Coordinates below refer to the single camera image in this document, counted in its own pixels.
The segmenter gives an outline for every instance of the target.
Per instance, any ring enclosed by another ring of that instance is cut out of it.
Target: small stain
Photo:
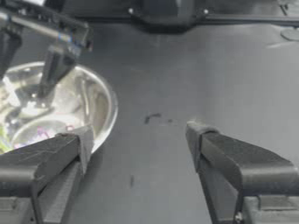
[[[129,188],[135,187],[135,183],[136,183],[136,178],[135,178],[133,175],[131,175],[131,177],[129,177]]]
[[[163,115],[161,115],[160,113],[155,113],[155,114],[148,115],[148,116],[144,118],[144,124],[148,124],[153,118],[161,118],[161,116],[163,116]]]

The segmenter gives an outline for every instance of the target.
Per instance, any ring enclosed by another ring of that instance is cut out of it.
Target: metal bowl
[[[36,97],[43,62],[11,68],[0,82],[0,153],[89,125],[104,143],[117,118],[117,98],[104,78],[84,66],[67,74],[51,94]]]

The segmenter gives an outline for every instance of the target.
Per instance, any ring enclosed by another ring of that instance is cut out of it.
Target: bowl rim
[[[12,66],[7,70],[7,74],[16,72],[17,70],[24,70],[28,67],[43,67],[43,66],[44,66],[43,61],[25,63],[19,66]],[[84,67],[83,65],[76,65],[75,69],[87,74],[88,77],[103,87],[103,91],[107,96],[107,102],[108,102],[107,119],[103,124],[103,128],[99,135],[95,136],[95,142],[92,147],[92,153],[95,153],[100,148],[100,146],[103,145],[103,143],[105,142],[108,135],[115,127],[117,119],[117,95],[113,91],[113,88],[109,86],[105,78],[99,73],[96,73],[93,70]]]

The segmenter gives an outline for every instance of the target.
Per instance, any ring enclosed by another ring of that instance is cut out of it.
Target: gray table surface
[[[197,118],[299,165],[299,45],[272,25],[203,26],[181,35],[95,25],[80,63],[116,90],[119,118],[92,158],[72,224],[211,223],[184,126]],[[25,33],[15,64],[41,60]],[[145,123],[145,117],[159,114]]]

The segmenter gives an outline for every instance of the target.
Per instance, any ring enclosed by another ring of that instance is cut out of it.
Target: stainless steel bowl
[[[0,82],[0,153],[89,125],[92,152],[117,118],[117,98],[104,78],[84,66],[67,74],[43,99],[36,97],[43,62],[11,68]]]

